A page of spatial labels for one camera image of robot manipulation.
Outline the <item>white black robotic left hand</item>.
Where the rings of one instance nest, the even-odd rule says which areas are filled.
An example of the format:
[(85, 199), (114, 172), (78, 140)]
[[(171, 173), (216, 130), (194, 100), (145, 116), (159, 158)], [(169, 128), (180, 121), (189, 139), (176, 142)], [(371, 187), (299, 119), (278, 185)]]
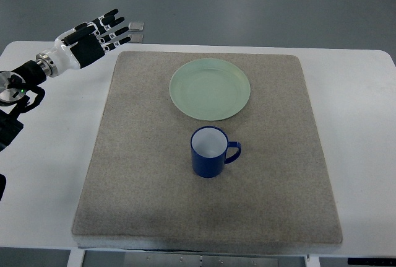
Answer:
[(120, 27), (124, 18), (117, 18), (117, 9), (58, 36), (53, 47), (37, 54), (35, 62), (46, 76), (57, 77), (69, 69), (85, 68), (108, 52), (129, 43), (128, 27)]

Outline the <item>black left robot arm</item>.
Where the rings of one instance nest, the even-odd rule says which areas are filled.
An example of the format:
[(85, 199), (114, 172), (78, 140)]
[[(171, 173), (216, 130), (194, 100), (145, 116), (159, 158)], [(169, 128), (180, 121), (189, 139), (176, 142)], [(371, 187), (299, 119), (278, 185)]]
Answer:
[(41, 104), (45, 90), (40, 87), (46, 81), (45, 65), (40, 61), (27, 61), (12, 71), (1, 72), (1, 106), (14, 108), (1, 111), (1, 150), (4, 150), (22, 131), (24, 124), (19, 115)]

